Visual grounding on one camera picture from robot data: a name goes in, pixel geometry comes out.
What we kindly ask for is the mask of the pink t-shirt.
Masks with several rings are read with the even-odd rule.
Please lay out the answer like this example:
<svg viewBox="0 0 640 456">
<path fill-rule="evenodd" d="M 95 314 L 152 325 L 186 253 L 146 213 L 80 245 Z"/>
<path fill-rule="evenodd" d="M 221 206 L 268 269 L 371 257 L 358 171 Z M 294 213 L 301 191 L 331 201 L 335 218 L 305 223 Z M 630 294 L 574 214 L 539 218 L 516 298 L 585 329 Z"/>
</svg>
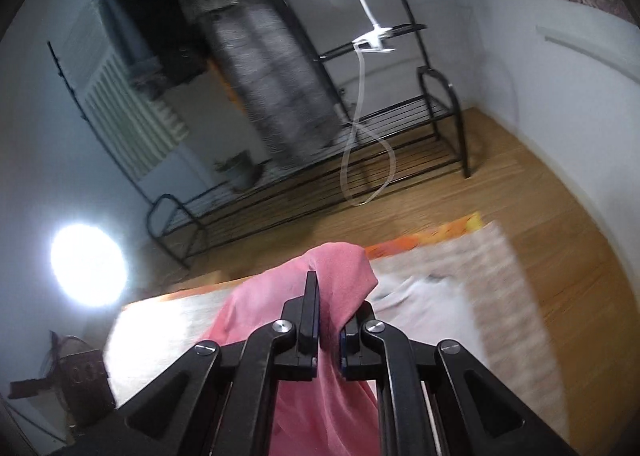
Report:
<svg viewBox="0 0 640 456">
<path fill-rule="evenodd" d="M 378 284 L 363 248 L 328 242 L 235 287 L 203 335 L 221 346 L 245 340 L 277 320 L 284 302 L 317 274 L 320 294 L 318 375 L 279 384 L 270 441 L 273 455 L 377 455 L 378 403 L 364 381 L 338 367 L 340 330 Z"/>
</svg>

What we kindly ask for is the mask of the round bright lamp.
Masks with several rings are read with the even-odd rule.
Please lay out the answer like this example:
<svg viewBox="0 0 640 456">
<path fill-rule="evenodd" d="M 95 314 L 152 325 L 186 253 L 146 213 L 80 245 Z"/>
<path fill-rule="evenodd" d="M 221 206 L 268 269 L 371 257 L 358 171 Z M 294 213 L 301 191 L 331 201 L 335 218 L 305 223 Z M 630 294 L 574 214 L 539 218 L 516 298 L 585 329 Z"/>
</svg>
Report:
<svg viewBox="0 0 640 456">
<path fill-rule="evenodd" d="M 51 242 L 50 265 L 64 294 L 86 308 L 115 304 L 127 286 L 122 248 L 91 224 L 77 222 L 60 228 Z"/>
</svg>

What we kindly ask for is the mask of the grey tweed bed cover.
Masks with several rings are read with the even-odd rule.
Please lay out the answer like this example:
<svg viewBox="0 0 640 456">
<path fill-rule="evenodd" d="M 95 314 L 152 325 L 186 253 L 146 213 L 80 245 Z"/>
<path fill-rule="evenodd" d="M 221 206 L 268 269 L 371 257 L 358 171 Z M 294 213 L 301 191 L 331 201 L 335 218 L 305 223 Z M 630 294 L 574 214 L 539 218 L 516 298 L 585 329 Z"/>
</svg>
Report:
<svg viewBox="0 0 640 456">
<path fill-rule="evenodd" d="M 373 309 L 409 338 L 460 341 L 563 439 L 564 386 L 532 288 L 500 226 L 478 214 L 366 250 L 378 286 Z M 128 304 L 108 336 L 105 363 L 118 404 L 132 398 L 206 335 L 232 292 L 259 318 L 280 314 L 304 290 L 307 261 L 247 280 L 190 280 L 170 294 Z"/>
</svg>

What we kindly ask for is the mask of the white radiator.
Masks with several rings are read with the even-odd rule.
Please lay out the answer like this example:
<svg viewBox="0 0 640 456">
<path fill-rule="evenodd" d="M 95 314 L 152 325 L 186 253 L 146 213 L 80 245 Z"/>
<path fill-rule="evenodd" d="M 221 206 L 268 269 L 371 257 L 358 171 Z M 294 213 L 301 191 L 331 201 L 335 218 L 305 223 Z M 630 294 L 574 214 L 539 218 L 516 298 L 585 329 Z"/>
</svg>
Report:
<svg viewBox="0 0 640 456">
<path fill-rule="evenodd" d="M 99 138 L 128 176 L 142 180 L 189 135 L 189 128 L 162 100 L 134 90 L 100 20 L 87 2 L 60 51 L 62 69 Z"/>
</svg>

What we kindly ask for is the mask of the grey hanging coat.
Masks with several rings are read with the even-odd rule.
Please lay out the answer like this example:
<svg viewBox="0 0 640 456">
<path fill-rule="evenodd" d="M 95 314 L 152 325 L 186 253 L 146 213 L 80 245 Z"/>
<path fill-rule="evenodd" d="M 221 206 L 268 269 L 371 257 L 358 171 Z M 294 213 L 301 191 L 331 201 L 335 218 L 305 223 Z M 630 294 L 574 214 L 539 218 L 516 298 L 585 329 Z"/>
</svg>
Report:
<svg viewBox="0 0 640 456">
<path fill-rule="evenodd" d="M 332 144 L 341 118 L 284 0 L 179 2 L 280 166 L 309 164 Z"/>
</svg>

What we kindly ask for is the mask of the dark hanging jacket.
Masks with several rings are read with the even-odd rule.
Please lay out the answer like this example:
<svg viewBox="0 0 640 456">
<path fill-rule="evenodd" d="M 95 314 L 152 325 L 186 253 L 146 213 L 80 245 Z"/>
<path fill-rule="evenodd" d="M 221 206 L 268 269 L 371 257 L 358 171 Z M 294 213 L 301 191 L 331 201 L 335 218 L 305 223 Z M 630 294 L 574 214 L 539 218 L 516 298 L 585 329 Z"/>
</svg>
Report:
<svg viewBox="0 0 640 456">
<path fill-rule="evenodd" d="M 207 46 L 179 0 L 97 0 L 130 86 L 151 100 L 207 69 Z"/>
</svg>

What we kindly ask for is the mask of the black metal clothes rack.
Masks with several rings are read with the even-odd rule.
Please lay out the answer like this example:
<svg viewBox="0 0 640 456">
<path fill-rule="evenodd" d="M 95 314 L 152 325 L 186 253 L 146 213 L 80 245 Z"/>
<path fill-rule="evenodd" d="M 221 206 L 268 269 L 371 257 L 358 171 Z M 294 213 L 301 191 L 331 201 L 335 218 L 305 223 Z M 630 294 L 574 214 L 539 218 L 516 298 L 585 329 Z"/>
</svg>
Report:
<svg viewBox="0 0 640 456">
<path fill-rule="evenodd" d="M 433 0 L 87 0 L 56 71 L 182 268 L 440 169 L 468 91 Z"/>
</svg>

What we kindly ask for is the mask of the small potted plant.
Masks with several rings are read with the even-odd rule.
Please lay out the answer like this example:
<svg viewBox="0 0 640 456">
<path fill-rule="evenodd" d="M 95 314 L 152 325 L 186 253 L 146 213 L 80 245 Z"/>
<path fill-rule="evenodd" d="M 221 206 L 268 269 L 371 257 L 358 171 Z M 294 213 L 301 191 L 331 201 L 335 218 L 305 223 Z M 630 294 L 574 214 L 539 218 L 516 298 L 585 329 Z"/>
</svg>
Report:
<svg viewBox="0 0 640 456">
<path fill-rule="evenodd" d="M 226 160 L 216 160 L 215 170 L 235 193 L 242 193 L 250 190 L 260 181 L 265 172 L 265 165 L 255 162 L 248 150 L 242 150 Z"/>
</svg>

